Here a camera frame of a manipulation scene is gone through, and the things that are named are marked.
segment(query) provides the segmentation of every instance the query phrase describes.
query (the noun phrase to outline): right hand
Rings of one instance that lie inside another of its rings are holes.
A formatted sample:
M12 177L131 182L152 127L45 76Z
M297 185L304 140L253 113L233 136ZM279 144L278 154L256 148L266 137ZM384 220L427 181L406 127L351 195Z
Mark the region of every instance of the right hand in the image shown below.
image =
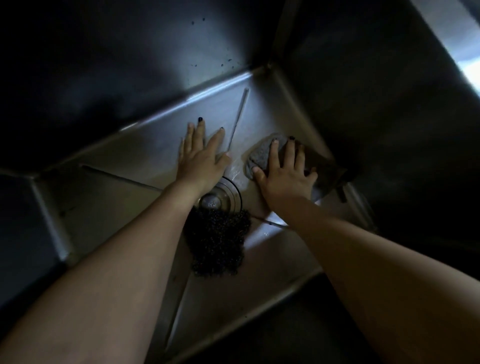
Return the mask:
M277 211L285 197L304 197L310 200L312 187L318 175L312 169L312 172L305 177L305 151L303 146L299 147L295 160L295 141L289 139L285 149L283 167L281 168L278 159L278 140L274 139L270 145L268 165L268 177L259 167L253 167L252 172L272 211Z

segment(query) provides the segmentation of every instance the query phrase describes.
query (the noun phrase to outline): drain ring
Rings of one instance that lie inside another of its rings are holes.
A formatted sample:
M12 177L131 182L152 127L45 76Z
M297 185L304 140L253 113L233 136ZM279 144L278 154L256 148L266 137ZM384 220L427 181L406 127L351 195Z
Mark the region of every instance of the drain ring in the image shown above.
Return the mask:
M222 177L215 187L200 197L196 207L239 212L241 210L241 196L237 187L229 179Z

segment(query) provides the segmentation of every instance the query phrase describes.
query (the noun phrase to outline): stainless steel sink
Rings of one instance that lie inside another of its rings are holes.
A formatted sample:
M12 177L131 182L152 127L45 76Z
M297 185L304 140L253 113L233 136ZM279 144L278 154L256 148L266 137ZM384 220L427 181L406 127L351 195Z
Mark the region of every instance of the stainless steel sink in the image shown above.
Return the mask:
M132 220L174 181L180 139L188 122L206 120L207 135L226 130L228 177L252 216L245 259L235 276L199 278L181 239L147 362L179 360L209 345L292 294L322 271L298 235L269 211L244 175L249 152L274 132L294 135L332 158L276 65L239 74L123 128L34 181L57 248L71 265ZM369 228L355 191L348 203L335 192L319 204Z

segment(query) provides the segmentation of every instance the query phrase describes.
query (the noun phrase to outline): left hand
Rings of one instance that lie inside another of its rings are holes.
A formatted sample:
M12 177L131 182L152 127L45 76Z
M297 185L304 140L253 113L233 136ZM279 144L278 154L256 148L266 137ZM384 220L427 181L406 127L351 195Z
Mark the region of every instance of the left hand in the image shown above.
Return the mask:
M199 118L197 128L188 124L187 135L180 144L177 182L193 189L197 198L210 192L231 163L229 152L215 162L216 150L224 135L225 129L221 128L204 147L205 120Z

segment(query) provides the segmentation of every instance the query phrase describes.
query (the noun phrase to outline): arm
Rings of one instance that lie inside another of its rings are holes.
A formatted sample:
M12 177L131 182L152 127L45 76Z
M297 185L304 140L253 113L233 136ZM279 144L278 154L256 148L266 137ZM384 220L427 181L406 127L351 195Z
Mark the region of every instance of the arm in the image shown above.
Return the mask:
M183 224L230 162L215 163L221 129L204 149L189 124L177 181L55 282L0 347L1 363L143 363Z
M340 300L388 363L480 362L480 282L348 222L310 201L289 141L284 167L272 143L269 176L254 169L271 209L306 242Z

